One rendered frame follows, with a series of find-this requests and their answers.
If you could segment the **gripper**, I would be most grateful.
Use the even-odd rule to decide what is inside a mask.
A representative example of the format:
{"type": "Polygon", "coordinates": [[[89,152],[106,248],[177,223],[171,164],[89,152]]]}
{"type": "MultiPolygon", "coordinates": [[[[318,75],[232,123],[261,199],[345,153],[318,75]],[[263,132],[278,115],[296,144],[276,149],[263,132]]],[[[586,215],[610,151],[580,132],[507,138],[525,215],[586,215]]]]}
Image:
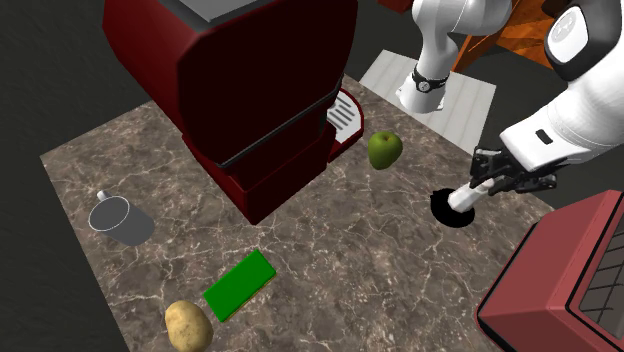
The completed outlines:
{"type": "Polygon", "coordinates": [[[517,194],[533,193],[554,189],[557,177],[554,174],[538,177],[527,171],[513,156],[504,149],[489,150],[477,147],[472,156],[470,176],[472,184],[481,184],[504,174],[488,190],[493,196],[499,192],[515,191],[517,194]]]}

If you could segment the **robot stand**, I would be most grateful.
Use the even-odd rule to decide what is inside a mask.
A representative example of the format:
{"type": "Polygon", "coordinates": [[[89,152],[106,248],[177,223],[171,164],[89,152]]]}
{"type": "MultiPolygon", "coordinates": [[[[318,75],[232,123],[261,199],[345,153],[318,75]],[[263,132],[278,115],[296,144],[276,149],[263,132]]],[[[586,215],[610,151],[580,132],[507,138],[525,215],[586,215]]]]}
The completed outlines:
{"type": "Polygon", "coordinates": [[[482,135],[496,86],[452,72],[447,81],[442,109],[431,113],[409,112],[396,90],[412,72],[417,60],[382,50],[359,81],[460,149],[473,154],[482,135]]]}

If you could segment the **red toaster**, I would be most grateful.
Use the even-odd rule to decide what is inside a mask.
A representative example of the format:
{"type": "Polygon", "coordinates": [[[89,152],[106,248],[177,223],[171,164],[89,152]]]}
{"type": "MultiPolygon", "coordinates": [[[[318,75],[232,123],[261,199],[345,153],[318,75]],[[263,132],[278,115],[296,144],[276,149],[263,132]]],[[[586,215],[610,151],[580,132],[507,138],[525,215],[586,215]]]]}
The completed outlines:
{"type": "Polygon", "coordinates": [[[475,320],[503,352],[624,352],[624,192],[544,215],[475,320]]]}

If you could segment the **green apple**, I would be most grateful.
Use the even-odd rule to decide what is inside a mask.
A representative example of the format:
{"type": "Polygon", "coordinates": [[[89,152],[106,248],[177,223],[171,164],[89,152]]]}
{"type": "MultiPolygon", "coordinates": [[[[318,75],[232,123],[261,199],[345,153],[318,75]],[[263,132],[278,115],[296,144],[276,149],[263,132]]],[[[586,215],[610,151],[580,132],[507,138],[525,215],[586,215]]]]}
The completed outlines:
{"type": "Polygon", "coordinates": [[[389,168],[403,151],[402,140],[390,131],[374,133],[368,141],[368,158],[376,170],[389,168]]]}

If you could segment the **orange wooden furniture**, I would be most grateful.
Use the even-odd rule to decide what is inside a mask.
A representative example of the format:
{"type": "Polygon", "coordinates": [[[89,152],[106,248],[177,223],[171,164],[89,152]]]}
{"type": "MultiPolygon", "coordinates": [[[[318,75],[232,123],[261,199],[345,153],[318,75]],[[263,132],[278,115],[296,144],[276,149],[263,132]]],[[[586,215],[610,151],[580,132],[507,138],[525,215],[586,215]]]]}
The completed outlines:
{"type": "Polygon", "coordinates": [[[452,70],[462,72],[494,45],[551,69],[544,52],[544,38],[555,17],[570,1],[512,0],[512,13],[505,27],[488,36],[468,36],[452,70]]]}

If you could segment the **dark red coffee machine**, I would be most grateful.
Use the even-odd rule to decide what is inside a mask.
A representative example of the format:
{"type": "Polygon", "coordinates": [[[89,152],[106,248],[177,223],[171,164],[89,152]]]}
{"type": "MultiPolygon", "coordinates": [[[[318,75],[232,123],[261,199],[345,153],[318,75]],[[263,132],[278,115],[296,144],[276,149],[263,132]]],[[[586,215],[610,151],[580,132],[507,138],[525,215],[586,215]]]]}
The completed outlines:
{"type": "Polygon", "coordinates": [[[251,223],[364,132],[344,89],[358,0],[105,0],[119,62],[251,223]]]}

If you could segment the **green sponge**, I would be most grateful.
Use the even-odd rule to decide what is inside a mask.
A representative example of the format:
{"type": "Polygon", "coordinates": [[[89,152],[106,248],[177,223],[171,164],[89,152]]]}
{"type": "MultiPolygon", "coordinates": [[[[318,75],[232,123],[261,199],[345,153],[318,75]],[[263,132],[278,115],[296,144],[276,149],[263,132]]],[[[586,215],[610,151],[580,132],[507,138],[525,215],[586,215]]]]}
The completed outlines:
{"type": "Polygon", "coordinates": [[[219,278],[203,297],[219,322],[226,322],[265,287],[277,272],[255,249],[219,278]]]}

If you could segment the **potato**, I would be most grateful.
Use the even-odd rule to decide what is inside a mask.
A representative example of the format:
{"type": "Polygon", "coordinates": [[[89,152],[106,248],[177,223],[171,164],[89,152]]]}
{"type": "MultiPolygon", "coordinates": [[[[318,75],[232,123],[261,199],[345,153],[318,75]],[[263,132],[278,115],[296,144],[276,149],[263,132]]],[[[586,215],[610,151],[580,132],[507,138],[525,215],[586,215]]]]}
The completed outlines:
{"type": "Polygon", "coordinates": [[[171,345],[178,352],[205,352],[212,343],[213,326],[196,304],[179,300],[165,311],[165,325],[171,345]]]}

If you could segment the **grey mug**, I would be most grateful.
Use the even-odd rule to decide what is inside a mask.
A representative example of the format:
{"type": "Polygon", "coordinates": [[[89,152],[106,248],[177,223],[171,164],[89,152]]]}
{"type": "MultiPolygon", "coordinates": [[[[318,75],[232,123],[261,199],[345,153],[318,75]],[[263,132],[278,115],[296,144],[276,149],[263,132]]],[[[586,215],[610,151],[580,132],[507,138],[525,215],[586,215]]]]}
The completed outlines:
{"type": "Polygon", "coordinates": [[[126,246],[138,246],[153,234],[154,220],[127,198],[100,190],[97,199],[88,217],[93,230],[126,246]]]}

